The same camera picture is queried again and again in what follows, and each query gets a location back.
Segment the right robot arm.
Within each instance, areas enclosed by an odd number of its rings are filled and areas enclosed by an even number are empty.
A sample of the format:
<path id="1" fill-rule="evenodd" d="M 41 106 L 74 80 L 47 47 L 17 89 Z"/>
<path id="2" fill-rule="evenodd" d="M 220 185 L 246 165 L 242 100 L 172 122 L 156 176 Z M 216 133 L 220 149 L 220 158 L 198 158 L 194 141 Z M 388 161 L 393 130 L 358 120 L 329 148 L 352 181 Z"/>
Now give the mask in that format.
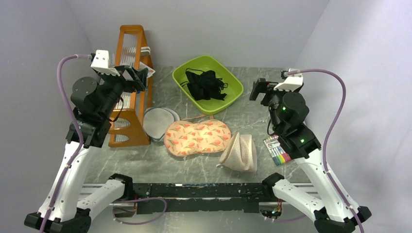
<path id="1" fill-rule="evenodd" d="M 319 233 L 352 233 L 372 215 L 366 206 L 358 205 L 340 184 L 327 163 L 322 145 L 304 121 L 309 114 L 303 86 L 286 82 L 269 82 L 259 78 L 253 83 L 250 100 L 263 93 L 261 104 L 268 107 L 269 126 L 281 148 L 310 179 L 319 197 L 315 198 L 291 184 L 278 173 L 263 180 L 262 195 L 268 201 L 276 198 L 288 202 L 313 221 Z"/>

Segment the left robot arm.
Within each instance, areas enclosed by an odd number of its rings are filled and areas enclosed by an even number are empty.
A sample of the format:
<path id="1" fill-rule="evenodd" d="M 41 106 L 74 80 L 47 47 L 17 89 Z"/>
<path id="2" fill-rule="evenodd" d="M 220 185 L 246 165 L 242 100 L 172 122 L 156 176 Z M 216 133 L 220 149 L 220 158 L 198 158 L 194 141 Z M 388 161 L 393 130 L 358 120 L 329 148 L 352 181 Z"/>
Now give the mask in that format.
<path id="1" fill-rule="evenodd" d="M 86 233 L 92 220 L 110 203 L 136 198 L 132 178 L 114 174 L 102 187 L 79 199 L 91 161 L 101 151 L 122 94 L 146 89 L 147 68 L 117 66 L 115 71 L 99 73 L 103 83 L 82 77 L 73 84 L 70 99 L 74 108 L 70 113 L 75 121 L 66 136 L 64 158 L 47 198 L 37 212 L 26 216 L 25 226 L 43 233 Z"/>

